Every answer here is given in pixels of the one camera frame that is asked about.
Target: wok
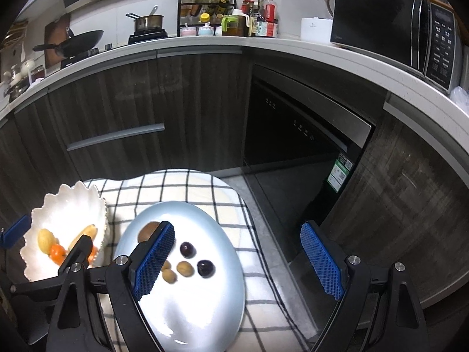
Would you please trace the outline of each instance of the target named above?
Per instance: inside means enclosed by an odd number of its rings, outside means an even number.
[[[74,35],[70,28],[67,28],[69,38],[60,44],[45,43],[37,45],[32,48],[33,51],[43,51],[47,49],[54,49],[55,53],[61,57],[70,58],[80,53],[88,51],[96,46],[101,37],[103,30],[93,30],[91,32],[81,33]]]

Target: gas stove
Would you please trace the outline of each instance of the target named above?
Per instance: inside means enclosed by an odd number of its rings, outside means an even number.
[[[128,44],[131,45],[137,42],[149,41],[149,40],[158,40],[161,38],[167,38],[168,34],[165,29],[153,29],[153,30],[143,30],[141,32],[135,32],[128,38]]]
[[[98,48],[94,48],[94,49],[91,49],[91,50],[88,50],[88,51],[84,51],[83,53],[80,53],[80,54],[78,54],[74,57],[65,58],[64,60],[62,60],[62,62],[60,62],[60,70],[64,69],[67,66],[73,65],[74,63],[77,63],[81,60],[84,60],[85,58],[96,55],[96,54],[99,54],[99,49]]]

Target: white countertop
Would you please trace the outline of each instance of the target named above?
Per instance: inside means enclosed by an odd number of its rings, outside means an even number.
[[[116,63],[118,63],[118,58],[137,55],[146,51],[197,45],[247,46],[281,51],[324,62],[346,70],[386,88],[391,93],[416,107],[438,123],[442,129],[469,153],[469,117],[445,95],[426,82],[397,67],[350,50],[341,49],[333,45],[288,39],[216,36],[180,37],[147,41],[112,49],[70,65],[48,76],[41,83],[31,87],[15,101],[8,104],[4,110],[0,111],[0,120],[23,102],[34,100],[33,95],[51,84],[59,82],[64,77],[73,76],[75,73],[77,73],[77,76],[86,74],[87,68],[99,63],[109,63],[112,60],[116,60]]]

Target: microwave control panel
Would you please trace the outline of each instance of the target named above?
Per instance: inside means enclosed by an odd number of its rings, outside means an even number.
[[[454,15],[445,8],[431,4],[430,17],[430,53],[425,76],[448,90],[456,45]]]

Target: red bottle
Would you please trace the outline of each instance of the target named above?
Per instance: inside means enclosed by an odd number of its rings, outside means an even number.
[[[264,12],[264,18],[267,22],[274,22],[274,20],[278,19],[277,4],[274,0],[264,1]]]

